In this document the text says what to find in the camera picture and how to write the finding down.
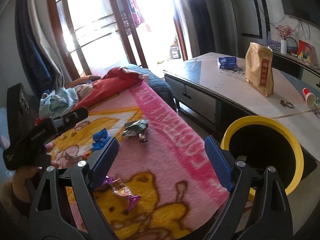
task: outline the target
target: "black ring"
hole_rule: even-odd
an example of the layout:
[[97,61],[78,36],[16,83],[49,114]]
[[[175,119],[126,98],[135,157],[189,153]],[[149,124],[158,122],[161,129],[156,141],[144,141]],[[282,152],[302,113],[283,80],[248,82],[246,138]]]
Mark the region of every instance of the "black ring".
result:
[[286,105],[287,107],[289,107],[289,108],[294,108],[294,107],[293,107],[293,104],[291,104],[291,103],[289,103],[289,102],[285,103],[285,105]]

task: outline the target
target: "white vase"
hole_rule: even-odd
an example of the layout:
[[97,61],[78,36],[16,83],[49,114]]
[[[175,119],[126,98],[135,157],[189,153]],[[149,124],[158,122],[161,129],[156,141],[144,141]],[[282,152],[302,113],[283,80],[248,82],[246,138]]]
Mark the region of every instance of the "white vase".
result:
[[287,54],[287,41],[281,40],[281,53]]

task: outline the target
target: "bear ear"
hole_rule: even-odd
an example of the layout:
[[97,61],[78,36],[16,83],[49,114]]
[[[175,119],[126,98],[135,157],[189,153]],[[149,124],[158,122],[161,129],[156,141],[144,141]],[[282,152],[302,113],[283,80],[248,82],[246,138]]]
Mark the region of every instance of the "bear ear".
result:
[[135,175],[133,177],[133,180],[137,182],[142,182],[142,183],[153,182],[154,176],[151,172],[143,172]]

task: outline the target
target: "red flower branch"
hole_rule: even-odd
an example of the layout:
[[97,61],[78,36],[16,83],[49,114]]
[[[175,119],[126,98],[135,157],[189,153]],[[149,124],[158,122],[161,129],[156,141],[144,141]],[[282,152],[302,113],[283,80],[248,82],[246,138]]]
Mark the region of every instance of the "red flower branch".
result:
[[277,30],[278,36],[283,40],[291,36],[294,32],[294,29],[292,29],[291,26],[289,25],[287,25],[286,27],[282,25],[278,25],[276,27],[276,30]]

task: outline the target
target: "pink blanket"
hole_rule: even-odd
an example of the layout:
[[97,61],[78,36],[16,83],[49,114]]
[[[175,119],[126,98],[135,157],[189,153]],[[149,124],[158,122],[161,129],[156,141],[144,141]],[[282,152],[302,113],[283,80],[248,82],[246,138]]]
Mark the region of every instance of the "pink blanket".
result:
[[[123,139],[124,124],[140,118],[149,120],[148,142]],[[121,178],[142,198],[128,213],[126,201],[110,189],[94,196],[120,239],[178,239],[206,223],[228,196],[203,140],[144,82],[91,110],[80,125],[56,140],[52,154],[88,152],[92,134],[103,128],[119,140],[108,176]],[[72,192],[68,195],[77,226],[85,230]]]

